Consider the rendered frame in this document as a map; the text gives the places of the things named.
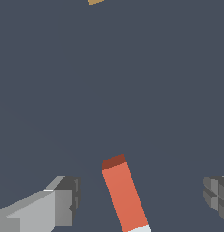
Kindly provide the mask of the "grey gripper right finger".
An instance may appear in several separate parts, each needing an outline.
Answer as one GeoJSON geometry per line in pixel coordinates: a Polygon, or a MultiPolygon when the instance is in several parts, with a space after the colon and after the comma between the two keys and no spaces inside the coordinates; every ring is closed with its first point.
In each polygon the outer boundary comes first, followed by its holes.
{"type": "Polygon", "coordinates": [[[203,185],[205,202],[224,220],[224,176],[204,177],[203,185]]]}

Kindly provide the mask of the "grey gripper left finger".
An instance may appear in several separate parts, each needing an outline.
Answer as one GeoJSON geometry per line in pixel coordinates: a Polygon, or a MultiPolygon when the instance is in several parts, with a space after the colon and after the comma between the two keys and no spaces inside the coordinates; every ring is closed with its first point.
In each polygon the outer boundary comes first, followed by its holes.
{"type": "Polygon", "coordinates": [[[52,232],[71,226],[81,201],[81,178],[57,176],[44,190],[0,209],[0,232],[52,232]]]}

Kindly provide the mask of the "orange peg with white end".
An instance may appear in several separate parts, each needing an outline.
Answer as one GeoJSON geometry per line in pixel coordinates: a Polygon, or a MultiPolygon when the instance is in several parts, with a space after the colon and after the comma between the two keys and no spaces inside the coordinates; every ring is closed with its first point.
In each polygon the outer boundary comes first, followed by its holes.
{"type": "Polygon", "coordinates": [[[102,174],[122,232],[151,232],[124,155],[106,159],[102,174]]]}

